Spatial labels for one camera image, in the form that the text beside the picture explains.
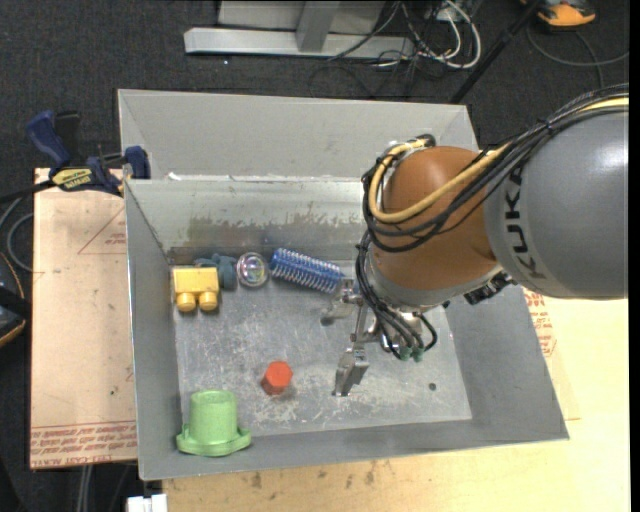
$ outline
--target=black floor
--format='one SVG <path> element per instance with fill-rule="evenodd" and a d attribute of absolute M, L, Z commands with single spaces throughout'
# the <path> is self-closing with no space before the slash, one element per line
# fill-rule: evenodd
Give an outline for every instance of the black floor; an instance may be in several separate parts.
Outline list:
<path fill-rule="evenodd" d="M 407 2 L 417 26 L 429 3 Z M 534 21 L 509 40 L 507 30 L 525 10 L 520 1 L 476 0 L 485 54 L 501 38 L 508 41 L 461 98 L 481 147 L 525 130 L 584 92 L 629 80 L 629 58 L 618 57 L 629 50 L 630 0 L 592 3 L 598 17 L 580 30 L 549 33 Z M 83 154 L 96 154 L 99 144 L 106 153 L 118 151 L 119 88 L 447 103 L 470 76 L 433 62 L 395 69 L 350 59 L 187 56 L 184 32 L 211 26 L 215 15 L 216 2 L 208 1 L 2 0 L 0 196 L 28 187 L 32 169 L 50 164 L 25 135 L 26 122 L 42 110 L 80 112 Z M 406 34 L 402 16 L 384 33 Z M 439 30 L 428 36 L 434 47 L 445 44 Z M 6 207 L 0 205 L 0 216 Z M 12 224 L 32 208 L 32 200 L 24 200 L 0 227 L 0 251 L 6 252 Z M 31 236 L 26 224 L 15 237 L 16 255 L 27 265 Z M 18 272 L 30 297 L 30 274 Z M 28 468 L 29 344 L 27 329 L 0 349 L 0 511 L 75 510 L 82 468 Z M 124 465 L 96 466 L 90 483 L 89 510 L 95 511 L 108 510 L 114 496 L 113 510 L 120 510 L 125 496 L 145 492 L 135 467 Z"/>

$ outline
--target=green plastic cup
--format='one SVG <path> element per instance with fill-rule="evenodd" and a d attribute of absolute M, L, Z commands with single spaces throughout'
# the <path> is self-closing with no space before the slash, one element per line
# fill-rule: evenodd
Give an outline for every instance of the green plastic cup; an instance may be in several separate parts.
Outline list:
<path fill-rule="evenodd" d="M 222 457 L 251 444 L 251 432 L 238 428 L 236 397 L 230 391 L 197 391 L 190 406 L 189 423 L 176 436 L 181 452 Z"/>

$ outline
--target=yellow cable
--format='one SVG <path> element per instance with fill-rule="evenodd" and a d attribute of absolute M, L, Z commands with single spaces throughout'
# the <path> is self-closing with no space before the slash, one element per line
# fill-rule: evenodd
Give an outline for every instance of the yellow cable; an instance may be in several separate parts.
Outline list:
<path fill-rule="evenodd" d="M 502 152 L 509 146 L 509 144 L 505 144 L 500 146 L 495 151 L 488 153 L 481 160 L 478 160 L 473 165 L 469 166 L 463 172 L 458 174 L 455 178 L 447 182 L 445 185 L 435 190 L 427 197 L 417 202 L 414 205 L 405 208 L 402 211 L 395 213 L 385 213 L 378 208 L 377 205 L 377 190 L 382 180 L 382 177 L 385 171 L 388 168 L 390 162 L 386 163 L 386 158 L 382 161 L 382 163 L 376 168 L 376 172 L 371 179 L 371 186 L 369 187 L 369 209 L 371 210 L 371 214 L 380 222 L 384 224 L 395 224 L 399 222 L 404 222 L 411 217 L 419 214 L 420 212 L 426 210 L 431 205 L 433 205 L 438 199 L 442 196 L 450 192 L 453 188 L 459 185 L 462 181 L 472 178 L 483 171 L 491 162 L 493 162 L 496 158 L 498 158 Z"/>
<path fill-rule="evenodd" d="M 629 98 L 615 98 L 611 100 L 603 100 L 588 107 L 585 107 L 582 110 L 591 110 L 594 108 L 604 108 L 616 105 L 628 105 Z M 371 210 L 371 215 L 375 217 L 376 220 L 384 223 L 384 224 L 397 224 L 404 222 L 415 215 L 418 215 L 422 211 L 426 210 L 430 206 L 432 206 L 438 199 L 442 198 L 445 194 L 449 193 L 453 188 L 458 186 L 462 181 L 475 177 L 480 174 L 486 167 L 491 164 L 496 158 L 498 158 L 502 152 L 509 147 L 509 143 L 500 146 L 495 151 L 491 151 L 487 153 L 482 159 L 478 160 L 473 165 L 469 166 L 467 169 L 458 174 L 455 178 L 444 184 L 439 189 L 435 190 L 427 197 L 419 201 L 418 203 L 405 208 L 402 211 L 395 213 L 386 213 L 378 208 L 378 187 L 380 186 L 380 182 L 384 177 L 384 174 L 389 168 L 389 165 L 393 161 L 393 157 L 398 155 L 399 153 L 403 153 L 408 151 L 409 149 L 418 149 L 424 147 L 424 141 L 420 139 L 413 142 L 407 142 L 405 144 L 400 144 L 398 146 L 393 147 L 387 155 L 383 158 L 382 162 L 376 168 L 376 171 L 371 179 L 371 186 L 369 187 L 369 210 Z"/>

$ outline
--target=white plastic piece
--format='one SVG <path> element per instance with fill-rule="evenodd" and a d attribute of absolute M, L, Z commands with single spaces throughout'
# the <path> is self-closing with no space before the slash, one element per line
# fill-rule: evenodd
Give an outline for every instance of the white plastic piece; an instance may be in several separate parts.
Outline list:
<path fill-rule="evenodd" d="M 127 499 L 127 512 L 167 512 L 167 495 L 154 494 L 150 498 L 132 496 Z"/>

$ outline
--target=blue clamp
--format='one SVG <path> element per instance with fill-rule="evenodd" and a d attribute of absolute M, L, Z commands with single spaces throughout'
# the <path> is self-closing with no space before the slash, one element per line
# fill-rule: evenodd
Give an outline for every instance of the blue clamp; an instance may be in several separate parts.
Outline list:
<path fill-rule="evenodd" d="M 122 183 L 126 178 L 149 179 L 151 168 L 147 154 L 140 146 L 132 146 L 124 155 L 110 157 L 90 156 L 84 165 L 71 165 L 73 156 L 56 133 L 55 117 L 51 110 L 39 113 L 27 123 L 27 136 L 43 153 L 49 155 L 54 166 L 49 180 L 64 191 L 96 190 L 122 196 Z M 122 179 L 111 174 L 112 168 L 122 166 Z"/>

